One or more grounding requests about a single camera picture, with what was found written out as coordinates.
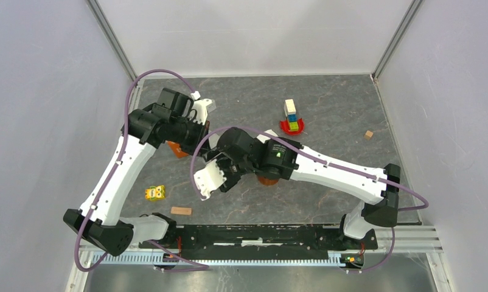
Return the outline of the white paper coffee filter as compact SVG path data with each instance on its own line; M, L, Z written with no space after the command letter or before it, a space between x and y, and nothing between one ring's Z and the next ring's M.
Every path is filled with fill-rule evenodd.
M278 137L277 133L275 133L273 130L266 130L262 133L260 133L256 139L261 141L261 143L266 143L268 140L271 139L271 137Z

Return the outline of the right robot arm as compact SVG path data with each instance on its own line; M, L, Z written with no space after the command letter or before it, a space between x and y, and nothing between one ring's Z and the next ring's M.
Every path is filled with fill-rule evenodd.
M248 173L270 180L315 183L360 200L343 217L337 232L341 246L353 248L373 228L398 223L401 168L365 167L322 155L299 142L279 137L272 130L251 137L249 127L225 127L214 147L214 158L191 172L202 200L217 189L226 192Z

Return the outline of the amber glass carafe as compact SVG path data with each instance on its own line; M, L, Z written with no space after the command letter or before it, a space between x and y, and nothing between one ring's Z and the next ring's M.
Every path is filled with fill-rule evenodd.
M264 176L257 176L257 179L264 186L273 186L279 182L279 179L270 179Z

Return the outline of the orange coffee filter box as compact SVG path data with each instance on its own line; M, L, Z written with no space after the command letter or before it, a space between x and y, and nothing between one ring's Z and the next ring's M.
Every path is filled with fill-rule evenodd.
M181 159L181 158L185 158L185 157L188 157L189 154L184 152L182 149L181 149L181 146L180 144L178 143L175 143L175 142L172 142L172 141L167 141L167 145L170 147L170 149L172 150L173 154L178 158L178 159Z

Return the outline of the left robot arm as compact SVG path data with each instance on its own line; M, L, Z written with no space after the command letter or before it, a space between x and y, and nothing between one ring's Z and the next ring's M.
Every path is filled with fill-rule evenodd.
M68 209L63 221L90 244L112 256L130 245L155 240L161 247L176 243L177 231L163 215L121 217L124 202L147 161L165 142L192 155L209 130L208 114L215 102L196 93L187 96L164 88L157 101L128 114L122 135L100 181L77 209Z

